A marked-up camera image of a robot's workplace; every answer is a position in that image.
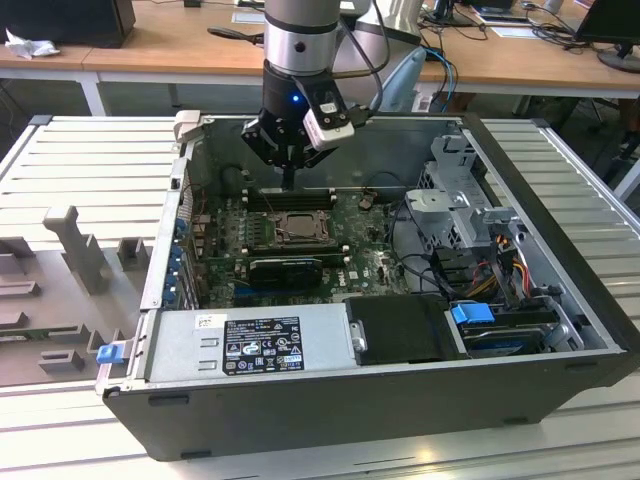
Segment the open computer chassis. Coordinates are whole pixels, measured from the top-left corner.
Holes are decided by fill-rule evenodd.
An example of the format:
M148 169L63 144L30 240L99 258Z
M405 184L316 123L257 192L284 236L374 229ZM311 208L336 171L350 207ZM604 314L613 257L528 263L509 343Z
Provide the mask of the open computer chassis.
M127 376L100 369L153 458L535 423L637 368L640 334L517 167L559 155L543 126L376 117L282 192L245 119L183 145Z

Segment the floor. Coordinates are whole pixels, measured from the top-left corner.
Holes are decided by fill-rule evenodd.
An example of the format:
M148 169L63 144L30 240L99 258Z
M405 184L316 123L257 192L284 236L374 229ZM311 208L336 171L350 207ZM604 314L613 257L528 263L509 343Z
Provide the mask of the floor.
M5 80L2 84L15 99L0 92L0 158L4 157L34 114L89 115L80 86L74 82L39 80ZM105 96L113 115L174 115L169 93L163 84L104 84ZM222 85L179 85L182 108L215 113L255 113L260 106L261 88ZM485 118L513 118L511 109L516 98L508 95L478 95L469 110ZM547 120L558 118L566 105L562 99L545 99L532 107L532 114ZM594 106L583 100L560 129L564 140L575 152L603 174L609 160L618 153L622 138L618 113L596 105L604 120L600 124ZM629 205L640 212L640 192L635 192Z

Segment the power supply label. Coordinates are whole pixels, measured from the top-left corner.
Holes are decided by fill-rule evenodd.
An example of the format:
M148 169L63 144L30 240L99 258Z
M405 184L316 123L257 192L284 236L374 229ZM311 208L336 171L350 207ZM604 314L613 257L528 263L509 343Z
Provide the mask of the power supply label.
M304 370L299 317L229 320L224 324L227 375Z

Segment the motherboard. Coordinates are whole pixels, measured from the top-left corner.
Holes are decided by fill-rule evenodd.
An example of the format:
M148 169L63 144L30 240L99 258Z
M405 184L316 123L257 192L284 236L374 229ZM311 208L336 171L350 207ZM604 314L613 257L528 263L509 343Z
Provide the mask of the motherboard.
M208 308L336 303L409 293L389 250L390 201L361 190L246 190L195 220Z

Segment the wooden desk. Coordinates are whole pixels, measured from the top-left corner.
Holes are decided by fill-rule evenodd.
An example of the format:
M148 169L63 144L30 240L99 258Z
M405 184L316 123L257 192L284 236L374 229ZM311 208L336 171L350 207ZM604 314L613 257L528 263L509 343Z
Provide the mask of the wooden desk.
M260 85L261 48L207 33L214 25L250 34L263 31L262 25L232 24L234 7L231 0L224 1L229 5L186 9L182 2L135 0L136 25L123 48L63 46L60 56L32 61L0 49L0 77L77 81L94 115L108 114L101 82ZM561 14L581 18L585 12L568 0ZM479 34L470 28L465 33ZM435 35L426 35L437 45ZM501 38L490 28L487 35L489 40L480 42L454 29L445 31L447 57L459 72L457 91L618 98L640 94L640 75L613 70L592 51L576 55L539 39ZM418 90L429 95L442 78L439 63L425 64Z
M16 57L8 48L0 48L0 72L4 68L31 68L35 70L82 70L82 61L91 47L64 46L58 55L34 57L33 60Z
M561 15L576 20L581 20L585 13L584 8L570 0L561 11ZM532 18L553 20L542 12ZM424 32L427 40L437 46L437 36ZM482 36L473 28L465 28L464 33ZM444 32L447 58L458 68L459 91L631 98L640 93L640 75L607 67L592 50L572 53L540 39L502 38L491 28L486 33L487 41L473 41L452 28ZM440 64L432 63L425 65L420 80L438 83L442 76Z
M236 10L231 2L228 7L203 4L202 8L184 8L182 2L157 5L135 1L134 8L135 28L123 48L94 48L84 59L85 70L262 77L262 48L207 32L211 26L248 34L264 30L263 25L231 23Z

